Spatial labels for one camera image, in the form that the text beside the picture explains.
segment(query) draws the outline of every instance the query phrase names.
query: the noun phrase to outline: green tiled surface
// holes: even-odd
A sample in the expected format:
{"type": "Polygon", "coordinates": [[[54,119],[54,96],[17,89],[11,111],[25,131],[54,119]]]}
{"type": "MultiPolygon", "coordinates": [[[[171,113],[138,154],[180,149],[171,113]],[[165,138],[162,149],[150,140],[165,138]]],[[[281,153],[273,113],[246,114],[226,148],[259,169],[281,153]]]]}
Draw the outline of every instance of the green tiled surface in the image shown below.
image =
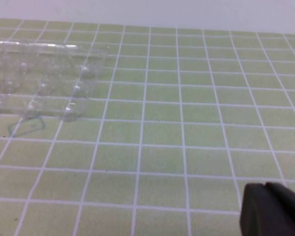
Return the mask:
{"type": "Polygon", "coordinates": [[[109,57],[84,118],[0,115],[0,235],[239,236],[246,183],[295,191],[295,35],[0,19],[23,38],[109,57]]]}

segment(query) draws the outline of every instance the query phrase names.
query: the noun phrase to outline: plastic compartment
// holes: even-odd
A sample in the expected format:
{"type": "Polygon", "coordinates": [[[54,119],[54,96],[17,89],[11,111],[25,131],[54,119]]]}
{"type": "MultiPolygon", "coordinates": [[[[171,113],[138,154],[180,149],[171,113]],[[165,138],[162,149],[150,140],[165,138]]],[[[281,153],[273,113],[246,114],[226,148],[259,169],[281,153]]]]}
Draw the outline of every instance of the plastic compartment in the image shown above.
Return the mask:
{"type": "Polygon", "coordinates": [[[0,41],[0,114],[75,120],[87,109],[107,50],[0,41]]]}

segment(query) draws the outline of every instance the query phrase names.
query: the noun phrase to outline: black object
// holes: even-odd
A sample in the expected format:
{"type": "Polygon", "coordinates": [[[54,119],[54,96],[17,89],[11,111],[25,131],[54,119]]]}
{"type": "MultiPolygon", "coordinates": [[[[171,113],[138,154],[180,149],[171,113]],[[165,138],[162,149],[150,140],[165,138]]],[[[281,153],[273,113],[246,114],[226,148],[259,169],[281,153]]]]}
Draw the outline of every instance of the black object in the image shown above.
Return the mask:
{"type": "Polygon", "coordinates": [[[279,183],[245,186],[242,236],[295,236],[295,192],[279,183]]]}

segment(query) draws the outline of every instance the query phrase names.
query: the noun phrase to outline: plastic blister pack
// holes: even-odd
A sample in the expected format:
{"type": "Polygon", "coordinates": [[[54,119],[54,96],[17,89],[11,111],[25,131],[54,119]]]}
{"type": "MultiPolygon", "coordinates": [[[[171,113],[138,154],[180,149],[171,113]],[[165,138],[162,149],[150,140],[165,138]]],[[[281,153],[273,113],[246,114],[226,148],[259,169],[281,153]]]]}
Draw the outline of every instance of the plastic blister pack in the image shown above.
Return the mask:
{"type": "Polygon", "coordinates": [[[75,120],[87,109],[107,50],[0,41],[0,114],[75,120]]]}

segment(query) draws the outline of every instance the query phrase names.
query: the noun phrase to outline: white wall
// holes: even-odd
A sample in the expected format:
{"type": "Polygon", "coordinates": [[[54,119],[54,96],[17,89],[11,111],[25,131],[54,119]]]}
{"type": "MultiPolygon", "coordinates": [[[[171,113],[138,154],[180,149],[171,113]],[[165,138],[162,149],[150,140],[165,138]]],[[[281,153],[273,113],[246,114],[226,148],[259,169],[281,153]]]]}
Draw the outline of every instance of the white wall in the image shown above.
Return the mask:
{"type": "Polygon", "coordinates": [[[0,0],[0,17],[295,33],[295,0],[0,0]]]}

